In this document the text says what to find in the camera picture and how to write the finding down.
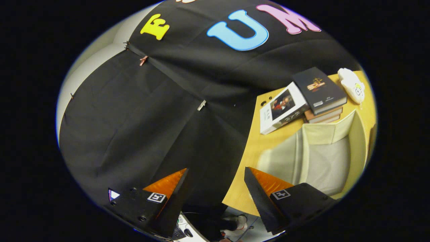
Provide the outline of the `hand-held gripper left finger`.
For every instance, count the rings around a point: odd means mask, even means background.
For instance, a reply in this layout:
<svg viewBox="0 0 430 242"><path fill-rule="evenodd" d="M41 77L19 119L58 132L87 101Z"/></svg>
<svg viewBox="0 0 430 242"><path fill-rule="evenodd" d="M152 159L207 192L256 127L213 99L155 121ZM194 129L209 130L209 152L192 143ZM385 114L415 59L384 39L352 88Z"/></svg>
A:
<svg viewBox="0 0 430 242"><path fill-rule="evenodd" d="M109 188L109 212L139 232L172 238L187 187L188 168L184 168L144 188L121 192Z"/></svg>

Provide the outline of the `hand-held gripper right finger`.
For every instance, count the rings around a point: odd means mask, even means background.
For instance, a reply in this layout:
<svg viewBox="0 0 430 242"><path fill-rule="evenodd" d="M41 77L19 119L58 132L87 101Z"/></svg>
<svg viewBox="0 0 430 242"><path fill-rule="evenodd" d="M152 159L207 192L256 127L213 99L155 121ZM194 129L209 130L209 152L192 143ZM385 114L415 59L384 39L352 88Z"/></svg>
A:
<svg viewBox="0 0 430 242"><path fill-rule="evenodd" d="M253 167L244 181L267 230L289 232L317 218L338 203L308 183L292 185Z"/></svg>

